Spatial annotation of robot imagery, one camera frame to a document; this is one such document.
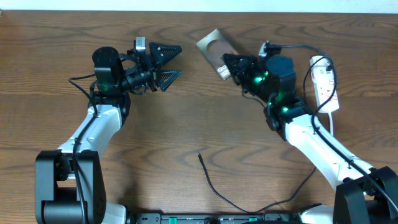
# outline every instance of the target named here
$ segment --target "green light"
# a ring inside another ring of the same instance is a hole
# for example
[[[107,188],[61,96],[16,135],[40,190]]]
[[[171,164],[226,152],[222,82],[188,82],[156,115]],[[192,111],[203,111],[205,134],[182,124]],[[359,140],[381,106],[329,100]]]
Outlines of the green light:
[[[261,78],[261,77],[256,77],[256,78],[254,79],[254,81],[255,81],[256,83],[259,83],[259,82],[262,81],[262,78]]]

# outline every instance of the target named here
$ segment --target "wooden tabletop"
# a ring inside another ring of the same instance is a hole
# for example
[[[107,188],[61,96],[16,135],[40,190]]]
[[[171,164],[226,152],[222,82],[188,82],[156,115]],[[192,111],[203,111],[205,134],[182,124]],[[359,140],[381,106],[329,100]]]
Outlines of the wooden tabletop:
[[[210,190],[198,152],[218,192],[240,207],[257,210],[289,198],[313,165],[202,56],[195,43],[215,28],[243,54],[256,55],[265,40],[326,50],[339,80],[336,138],[375,167],[398,172],[396,15],[6,11],[0,17],[0,223],[35,223],[35,158],[65,142],[86,116],[87,99],[68,78],[93,73],[97,48],[124,52],[136,36],[181,45],[167,68],[183,75],[165,93],[131,96],[130,115],[101,158],[108,200],[136,212],[237,213]],[[314,52],[282,53],[294,59],[301,95]],[[92,81],[79,84],[88,88]],[[313,101],[311,81],[307,86]],[[275,209],[317,202],[334,202],[318,171],[293,202]]]

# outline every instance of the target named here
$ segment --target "white background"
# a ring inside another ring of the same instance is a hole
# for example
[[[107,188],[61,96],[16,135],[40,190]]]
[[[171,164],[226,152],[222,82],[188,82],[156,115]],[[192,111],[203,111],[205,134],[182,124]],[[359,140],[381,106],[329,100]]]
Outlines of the white background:
[[[398,0],[0,0],[0,8],[3,10],[398,13]]]

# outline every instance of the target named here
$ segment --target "white power strip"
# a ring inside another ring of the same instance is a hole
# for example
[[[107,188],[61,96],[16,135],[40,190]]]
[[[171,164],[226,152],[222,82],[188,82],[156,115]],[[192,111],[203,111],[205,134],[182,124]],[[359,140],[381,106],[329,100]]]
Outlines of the white power strip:
[[[310,60],[310,65],[321,59],[322,56],[314,56]],[[311,78],[315,88],[315,97],[317,99],[317,106],[319,107],[324,103],[333,91],[335,85],[333,71],[328,71],[327,67],[330,62],[324,58],[321,59],[317,64],[312,67]],[[319,113],[331,113],[339,108],[337,92],[333,95],[333,98],[321,108]]]

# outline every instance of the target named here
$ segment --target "brown wood surface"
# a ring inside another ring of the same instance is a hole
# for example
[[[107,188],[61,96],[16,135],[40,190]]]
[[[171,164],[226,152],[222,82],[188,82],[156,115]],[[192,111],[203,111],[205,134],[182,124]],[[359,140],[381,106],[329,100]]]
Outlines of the brown wood surface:
[[[91,74],[97,48],[124,52],[137,35],[181,45],[167,67],[183,75],[166,93],[132,96],[130,116],[101,159],[108,199],[135,211],[237,212],[210,190],[198,152],[215,188],[246,210],[290,197],[313,165],[270,131],[262,108],[221,80],[201,55],[195,43],[214,28],[246,54],[256,55],[265,40],[329,52],[339,79],[336,138],[374,166],[398,171],[397,15],[6,11],[0,17],[0,223],[35,222],[35,157],[65,142],[86,115],[87,99],[68,77]],[[283,53],[294,58],[302,94],[313,52]],[[314,99],[310,80],[308,86]],[[333,201],[316,172],[292,203],[275,209]]]

